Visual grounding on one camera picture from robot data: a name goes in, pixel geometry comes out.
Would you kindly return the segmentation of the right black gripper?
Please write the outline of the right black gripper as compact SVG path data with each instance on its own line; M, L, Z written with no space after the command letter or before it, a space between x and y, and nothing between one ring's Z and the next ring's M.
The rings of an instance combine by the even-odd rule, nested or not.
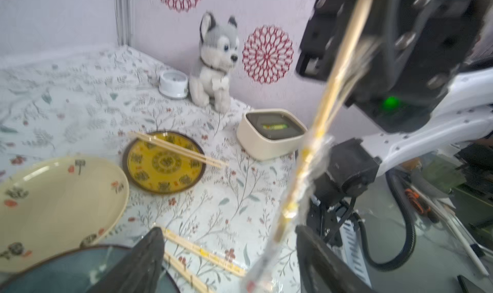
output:
M492 0L373 0L363 28L362 71L345 105L356 106L388 133L415 132L447 109L492 103L485 87L467 85L492 60L472 59Z

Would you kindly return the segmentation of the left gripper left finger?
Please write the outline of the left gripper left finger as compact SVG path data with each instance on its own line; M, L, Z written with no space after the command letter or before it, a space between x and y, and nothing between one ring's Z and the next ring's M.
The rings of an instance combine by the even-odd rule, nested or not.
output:
M155 292L163 258L163 232L154 227L89 292Z

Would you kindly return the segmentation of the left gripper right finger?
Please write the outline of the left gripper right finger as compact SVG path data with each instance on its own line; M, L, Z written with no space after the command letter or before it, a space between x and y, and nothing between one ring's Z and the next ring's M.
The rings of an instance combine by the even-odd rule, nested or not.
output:
M297 257L301 291L310 293L371 293L347 264L308 226L297 226Z

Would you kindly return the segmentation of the clear wrapper with yellow dots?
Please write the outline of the clear wrapper with yellow dots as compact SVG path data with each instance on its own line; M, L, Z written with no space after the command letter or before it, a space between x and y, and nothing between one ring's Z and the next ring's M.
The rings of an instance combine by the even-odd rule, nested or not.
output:
M283 195L276 223L262 255L242 279L241 292L267 292L273 268L287 236L294 231L314 192L317 173L327 160L331 138L327 136L335 116L348 99L356 83L368 72L381 41L375 36L352 37L341 44L315 120L299 151L295 175Z

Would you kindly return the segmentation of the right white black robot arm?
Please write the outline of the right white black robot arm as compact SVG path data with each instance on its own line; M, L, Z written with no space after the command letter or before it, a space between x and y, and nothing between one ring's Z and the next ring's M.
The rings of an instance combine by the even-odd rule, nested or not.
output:
M289 192L319 206L443 145L492 131L492 0L315 0L299 76L326 83Z

